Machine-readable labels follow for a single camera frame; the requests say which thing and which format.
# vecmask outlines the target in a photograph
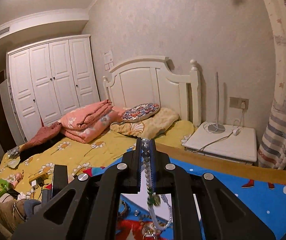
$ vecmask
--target wall outlet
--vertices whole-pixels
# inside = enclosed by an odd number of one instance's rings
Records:
[[[245,103],[245,110],[248,109],[249,108],[249,100],[248,99],[230,97],[230,107],[232,107],[232,108],[242,109],[241,108],[242,102]]]

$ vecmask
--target white wardrobe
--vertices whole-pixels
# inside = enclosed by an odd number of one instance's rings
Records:
[[[90,36],[46,40],[8,53],[9,80],[27,140],[64,114],[99,101]]]

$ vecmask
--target brown blanket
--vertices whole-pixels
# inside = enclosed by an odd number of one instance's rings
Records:
[[[59,122],[53,123],[51,126],[41,127],[37,134],[29,140],[27,143],[23,144],[20,148],[20,152],[23,152],[31,147],[45,143],[46,141],[52,139],[60,132],[62,124]]]

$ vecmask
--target wooden board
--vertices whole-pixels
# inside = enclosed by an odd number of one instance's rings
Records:
[[[202,168],[211,169],[214,171],[230,174],[246,179],[254,179],[259,181],[285,184],[286,185],[286,171],[260,168],[249,166],[241,163],[234,163],[225,161],[210,156],[199,155],[196,153],[184,151],[178,148],[166,146],[160,143],[155,143],[156,149],[160,152],[166,153],[170,158],[191,163]]]

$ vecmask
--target power cord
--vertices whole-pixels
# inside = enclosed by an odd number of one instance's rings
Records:
[[[234,119],[234,122],[233,122],[233,126],[235,126],[235,121],[239,121],[239,125],[236,127],[236,128],[239,128],[240,126],[243,127],[244,125],[242,125],[242,120],[244,118],[244,109],[242,109],[242,115],[241,115],[241,119]]]
[[[207,147],[207,146],[209,146],[209,145],[211,145],[211,144],[213,144],[213,143],[216,143],[216,142],[218,142],[218,141],[220,141],[220,140],[227,139],[227,138],[229,138],[232,134],[233,134],[233,132],[231,132],[231,133],[230,133],[229,135],[227,135],[227,136],[224,136],[224,137],[222,137],[222,138],[220,138],[220,139],[217,139],[217,140],[214,141],[214,142],[210,142],[210,143],[208,143],[207,145],[204,145],[202,148],[200,148],[200,149],[194,151],[194,153],[200,152],[200,151],[204,150],[205,147]]]
[[[41,187],[41,193],[40,193],[39,197],[37,198],[37,200],[39,200],[39,198],[40,198],[40,196],[42,194],[42,191],[43,191],[43,186]]]

